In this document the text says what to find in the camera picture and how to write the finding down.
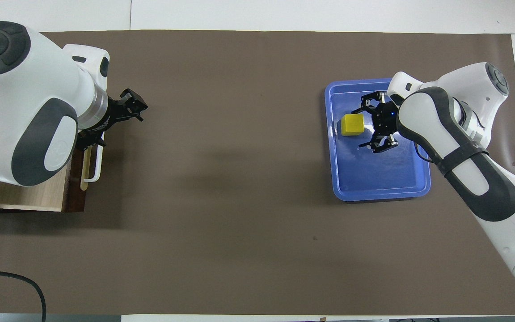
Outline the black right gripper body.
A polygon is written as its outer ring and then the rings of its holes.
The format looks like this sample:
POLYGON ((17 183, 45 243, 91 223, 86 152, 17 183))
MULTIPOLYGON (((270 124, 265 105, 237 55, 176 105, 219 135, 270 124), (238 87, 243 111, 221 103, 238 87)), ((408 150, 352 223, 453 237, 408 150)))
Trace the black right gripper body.
POLYGON ((373 134, 376 136, 394 135, 397 131, 399 108, 394 102, 377 104, 373 114, 373 134))

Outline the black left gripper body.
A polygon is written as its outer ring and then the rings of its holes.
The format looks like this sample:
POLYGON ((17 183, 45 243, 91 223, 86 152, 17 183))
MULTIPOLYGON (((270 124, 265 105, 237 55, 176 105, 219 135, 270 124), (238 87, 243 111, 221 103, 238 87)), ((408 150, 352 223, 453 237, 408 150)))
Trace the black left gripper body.
POLYGON ((121 97, 115 100, 107 96, 106 104, 102 104, 102 116, 93 120, 92 126, 89 126, 89 133, 93 135, 101 135, 114 124, 128 120, 128 97, 121 97))

